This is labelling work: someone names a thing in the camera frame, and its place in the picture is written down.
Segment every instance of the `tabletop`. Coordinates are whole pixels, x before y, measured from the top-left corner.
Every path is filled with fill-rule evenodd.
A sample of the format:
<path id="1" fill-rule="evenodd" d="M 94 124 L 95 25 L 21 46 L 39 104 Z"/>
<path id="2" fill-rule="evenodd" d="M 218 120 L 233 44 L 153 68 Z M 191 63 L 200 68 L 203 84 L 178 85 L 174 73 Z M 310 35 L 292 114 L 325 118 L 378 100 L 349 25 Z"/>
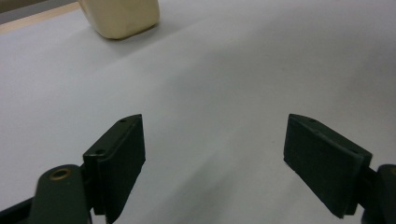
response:
<path id="1" fill-rule="evenodd" d="M 0 210 L 142 114 L 147 161 L 117 223 L 338 219 L 283 162 L 288 114 L 396 161 L 396 2 L 160 0 L 121 41 L 80 9 L 0 35 Z M 95 223 L 105 223 L 95 217 Z"/>

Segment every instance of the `dark floor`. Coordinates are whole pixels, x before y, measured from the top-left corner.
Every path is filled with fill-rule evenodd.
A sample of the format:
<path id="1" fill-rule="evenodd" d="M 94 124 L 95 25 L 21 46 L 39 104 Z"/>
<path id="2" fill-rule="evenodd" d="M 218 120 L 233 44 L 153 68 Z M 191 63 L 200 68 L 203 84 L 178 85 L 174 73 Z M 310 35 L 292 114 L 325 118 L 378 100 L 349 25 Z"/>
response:
<path id="1" fill-rule="evenodd" d="M 0 24 L 61 7 L 77 0 L 0 0 Z"/>

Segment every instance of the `wooden edge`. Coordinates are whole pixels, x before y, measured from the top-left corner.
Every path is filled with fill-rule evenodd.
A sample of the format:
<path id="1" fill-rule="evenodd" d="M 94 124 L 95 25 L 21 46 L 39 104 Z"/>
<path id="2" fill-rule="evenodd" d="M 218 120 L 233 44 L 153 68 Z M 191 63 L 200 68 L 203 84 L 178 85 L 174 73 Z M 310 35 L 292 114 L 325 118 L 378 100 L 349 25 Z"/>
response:
<path id="1" fill-rule="evenodd" d="M 63 15 L 67 12 L 71 12 L 79 8 L 79 3 L 71 3 L 62 7 L 56 7 L 54 9 L 44 11 L 33 16 L 29 16 L 26 18 L 22 18 L 16 21 L 7 22 L 0 25 L 0 35 L 9 33 L 11 31 L 21 29 L 22 27 L 29 26 L 41 21 L 48 20 L 50 18 L 54 18 L 60 15 Z"/>

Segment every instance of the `yellow container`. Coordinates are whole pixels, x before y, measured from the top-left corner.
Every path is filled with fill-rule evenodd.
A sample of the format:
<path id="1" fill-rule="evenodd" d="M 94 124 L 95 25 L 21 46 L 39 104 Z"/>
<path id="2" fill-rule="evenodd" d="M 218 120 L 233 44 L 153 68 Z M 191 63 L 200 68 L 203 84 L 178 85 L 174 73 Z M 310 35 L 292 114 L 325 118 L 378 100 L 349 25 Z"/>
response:
<path id="1" fill-rule="evenodd" d="M 160 19 L 158 0 L 78 0 L 91 26 L 102 36 L 123 39 Z"/>

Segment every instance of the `cup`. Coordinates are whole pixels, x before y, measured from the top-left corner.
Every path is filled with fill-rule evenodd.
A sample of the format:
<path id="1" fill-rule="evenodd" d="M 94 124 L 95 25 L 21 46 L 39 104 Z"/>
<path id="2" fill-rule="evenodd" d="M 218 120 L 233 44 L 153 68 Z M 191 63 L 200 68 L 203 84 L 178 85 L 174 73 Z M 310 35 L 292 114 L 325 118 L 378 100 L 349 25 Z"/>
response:
<path id="1" fill-rule="evenodd" d="M 103 37 L 123 39 L 160 19 L 158 0 L 78 0 L 91 26 Z"/>

